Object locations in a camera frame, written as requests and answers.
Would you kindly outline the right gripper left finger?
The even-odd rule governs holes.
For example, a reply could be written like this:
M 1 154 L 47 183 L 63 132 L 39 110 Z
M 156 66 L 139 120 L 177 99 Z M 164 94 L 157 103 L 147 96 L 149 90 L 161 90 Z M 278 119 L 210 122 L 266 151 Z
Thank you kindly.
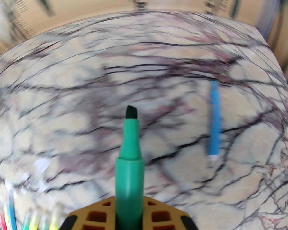
M 109 197 L 68 214 L 60 230 L 115 230 L 115 198 Z

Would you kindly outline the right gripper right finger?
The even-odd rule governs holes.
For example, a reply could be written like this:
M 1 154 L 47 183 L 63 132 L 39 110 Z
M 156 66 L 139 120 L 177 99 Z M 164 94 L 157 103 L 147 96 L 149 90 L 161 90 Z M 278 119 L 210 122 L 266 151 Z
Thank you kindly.
M 145 230 L 198 230 L 190 215 L 166 203 L 144 197 Z

